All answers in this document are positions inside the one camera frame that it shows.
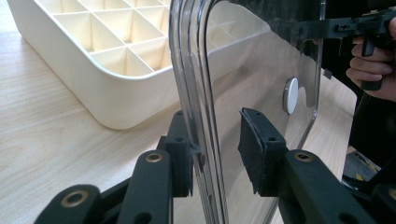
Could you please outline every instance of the table surface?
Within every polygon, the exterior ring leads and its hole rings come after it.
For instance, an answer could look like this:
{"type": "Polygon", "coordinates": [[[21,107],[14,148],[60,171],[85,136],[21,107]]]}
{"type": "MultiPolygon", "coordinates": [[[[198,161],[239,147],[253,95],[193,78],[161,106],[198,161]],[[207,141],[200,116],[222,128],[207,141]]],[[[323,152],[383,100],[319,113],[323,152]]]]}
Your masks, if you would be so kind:
{"type": "MultiPolygon", "coordinates": [[[[0,22],[0,216],[4,223],[32,223],[63,189],[93,184],[105,190],[129,177],[137,156],[155,148],[179,106],[132,129],[108,129],[22,38],[6,0],[0,0],[0,22]]],[[[355,101],[347,87],[323,77],[318,117],[303,147],[338,178],[355,101]]],[[[279,222],[277,212],[273,223],[279,222]]]]}

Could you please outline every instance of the white plastic organizer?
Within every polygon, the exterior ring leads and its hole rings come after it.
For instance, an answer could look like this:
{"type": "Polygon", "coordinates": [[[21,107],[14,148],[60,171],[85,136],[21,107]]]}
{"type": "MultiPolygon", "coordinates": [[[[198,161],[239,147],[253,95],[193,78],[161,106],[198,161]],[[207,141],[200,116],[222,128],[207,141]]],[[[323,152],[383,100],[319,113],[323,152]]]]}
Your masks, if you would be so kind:
{"type": "Polygon", "coordinates": [[[128,129],[178,102],[171,0],[8,0],[22,36],[93,116],[128,129]]]}

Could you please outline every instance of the person's hand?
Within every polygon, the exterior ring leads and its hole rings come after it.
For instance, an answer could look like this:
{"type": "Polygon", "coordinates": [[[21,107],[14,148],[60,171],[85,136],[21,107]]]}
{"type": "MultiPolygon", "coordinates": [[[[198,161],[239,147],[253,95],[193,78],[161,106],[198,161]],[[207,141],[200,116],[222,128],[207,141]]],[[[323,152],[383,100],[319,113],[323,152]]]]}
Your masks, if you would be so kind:
{"type": "MultiPolygon", "coordinates": [[[[389,23],[389,32],[396,38],[396,18],[389,23]]],[[[346,75],[358,86],[364,81],[378,81],[382,79],[379,91],[365,91],[369,95],[377,98],[396,102],[396,63],[395,52],[387,49],[375,48],[372,56],[361,57],[361,38],[355,39],[357,44],[353,50],[354,58],[350,61],[350,68],[346,70],[346,75]]]]}

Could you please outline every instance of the clear plastic sheet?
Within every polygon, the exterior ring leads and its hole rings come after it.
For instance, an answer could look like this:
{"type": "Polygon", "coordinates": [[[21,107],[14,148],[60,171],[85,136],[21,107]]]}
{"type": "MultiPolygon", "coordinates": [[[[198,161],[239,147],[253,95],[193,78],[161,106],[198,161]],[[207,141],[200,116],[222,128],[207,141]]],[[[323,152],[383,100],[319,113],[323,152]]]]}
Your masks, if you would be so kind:
{"type": "Polygon", "coordinates": [[[207,223],[263,223],[276,199],[253,194],[237,151],[242,107],[261,111],[302,146],[318,109],[321,41],[298,22],[323,19],[325,1],[174,0],[169,40],[207,223]],[[285,94],[298,80],[290,113],[285,94]]]}

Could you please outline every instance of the black device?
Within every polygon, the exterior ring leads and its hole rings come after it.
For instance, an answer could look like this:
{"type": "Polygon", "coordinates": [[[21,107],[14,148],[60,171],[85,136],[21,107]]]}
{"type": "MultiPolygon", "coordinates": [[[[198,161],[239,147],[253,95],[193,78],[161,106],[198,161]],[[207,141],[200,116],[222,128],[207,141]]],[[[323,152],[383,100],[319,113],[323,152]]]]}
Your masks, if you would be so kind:
{"type": "MultiPolygon", "coordinates": [[[[239,151],[252,189],[262,197],[278,197],[285,223],[396,220],[396,184],[378,181],[372,195],[352,193],[319,157],[288,150],[285,139],[264,114],[247,108],[241,114],[239,151]]],[[[35,223],[173,223],[173,198],[187,197],[192,190],[194,152],[185,131],[182,113],[177,112],[168,135],[160,139],[156,150],[138,158],[130,179],[102,193],[91,185],[65,189],[35,223]]]]}
{"type": "MultiPolygon", "coordinates": [[[[394,17],[396,17],[396,10],[389,8],[359,18],[301,21],[296,32],[301,39],[341,38],[340,55],[350,53],[354,37],[363,36],[361,56],[367,57],[373,55],[375,47],[393,49],[394,43],[392,36],[389,34],[388,26],[390,20],[394,17]]],[[[381,81],[363,81],[361,88],[367,91],[378,91],[381,88],[381,81]]]]}

